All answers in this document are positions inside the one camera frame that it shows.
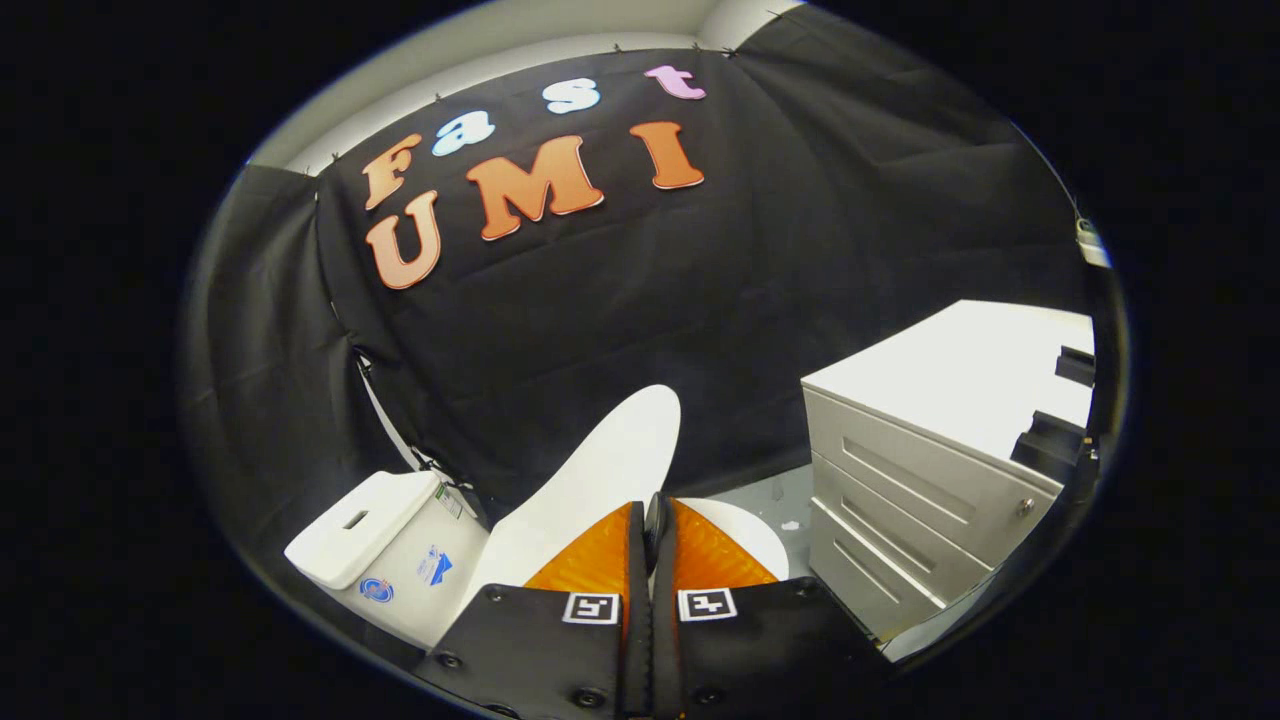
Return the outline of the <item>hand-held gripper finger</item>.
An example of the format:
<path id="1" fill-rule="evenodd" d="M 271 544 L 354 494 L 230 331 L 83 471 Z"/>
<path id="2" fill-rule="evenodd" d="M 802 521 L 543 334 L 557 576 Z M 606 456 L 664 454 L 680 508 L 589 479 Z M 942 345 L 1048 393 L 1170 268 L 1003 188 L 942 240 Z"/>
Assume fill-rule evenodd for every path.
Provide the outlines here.
<path id="1" fill-rule="evenodd" d="M 854 719 L 888 682 L 820 580 L 780 579 L 687 500 L 654 505 L 653 717 Z"/>
<path id="2" fill-rule="evenodd" d="M 652 605 L 644 506 L 623 503 L 520 584 L 486 583 L 417 679 L 515 719 L 648 712 Z"/>

